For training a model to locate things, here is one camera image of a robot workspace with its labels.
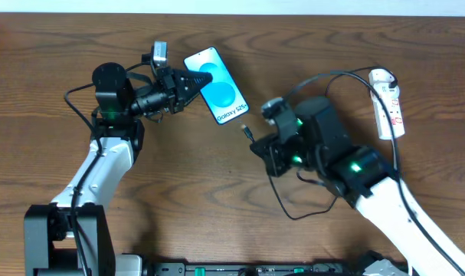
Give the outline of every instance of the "green light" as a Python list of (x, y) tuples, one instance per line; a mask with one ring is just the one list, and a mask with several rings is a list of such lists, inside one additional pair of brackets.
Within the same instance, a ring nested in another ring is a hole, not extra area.
[(293, 156), (292, 160), (293, 160), (295, 163), (301, 163), (301, 162), (302, 162), (302, 158), (300, 158), (299, 156)]
[(353, 172), (358, 173), (362, 171), (362, 167), (358, 166), (357, 163), (352, 163), (351, 167)]

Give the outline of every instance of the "brown tabletop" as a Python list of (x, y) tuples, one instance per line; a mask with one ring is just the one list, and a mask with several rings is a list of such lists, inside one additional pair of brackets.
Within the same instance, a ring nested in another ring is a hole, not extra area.
[[(24, 272), (24, 213), (61, 192), (87, 154), (89, 130), (63, 93), (90, 83), (104, 62), (138, 63), (155, 40), (168, 42), (177, 68), (215, 46), (251, 106), (241, 119), (256, 137), (274, 131), (260, 105), (307, 77), (388, 67), (401, 88), (404, 179), (465, 252), (465, 18), (0, 14), (0, 274)], [(325, 86), (326, 80), (309, 85), (293, 102)], [(330, 98), (354, 141), (390, 159), (366, 89), (342, 78)], [(86, 115), (97, 105), (93, 89), (72, 99)], [(372, 249), (402, 260), (342, 200), (325, 215), (290, 221), (240, 124), (218, 126), (200, 97), (185, 112), (144, 125), (143, 150), (106, 214), (117, 253), (309, 262), (353, 261)], [(332, 198), (296, 180), (294, 171), (276, 184), (294, 215), (321, 210)]]

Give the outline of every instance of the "smartphone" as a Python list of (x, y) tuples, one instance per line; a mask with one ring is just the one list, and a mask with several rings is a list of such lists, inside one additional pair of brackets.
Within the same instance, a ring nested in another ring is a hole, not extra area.
[(210, 47), (185, 58), (185, 66), (190, 71), (212, 75), (212, 82), (201, 89), (201, 95), (218, 124), (227, 123), (249, 111), (217, 49)]

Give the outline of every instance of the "wooden surface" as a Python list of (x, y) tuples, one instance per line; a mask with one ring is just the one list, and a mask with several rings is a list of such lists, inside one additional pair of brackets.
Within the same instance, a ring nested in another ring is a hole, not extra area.
[[(273, 131), (260, 105), (308, 76), (377, 63), (390, 68), (406, 126), (404, 178), (465, 252), (465, 18), (0, 14), (0, 274), (24, 272), (24, 213), (50, 202), (87, 154), (89, 130), (63, 92), (89, 83), (104, 62), (139, 62), (155, 40), (169, 43), (173, 67), (214, 45), (250, 103), (242, 120), (256, 137)], [(294, 101), (321, 94), (325, 85), (308, 86)], [(331, 95), (354, 139), (390, 158), (365, 88), (341, 79)], [(87, 115), (96, 106), (91, 89), (73, 99)], [(240, 124), (218, 126), (201, 98), (159, 125), (144, 124), (143, 151), (106, 215), (116, 252), (298, 262), (352, 261), (373, 249), (401, 260), (343, 201), (328, 214), (291, 222)], [(331, 200), (293, 172), (276, 183), (294, 215)]]

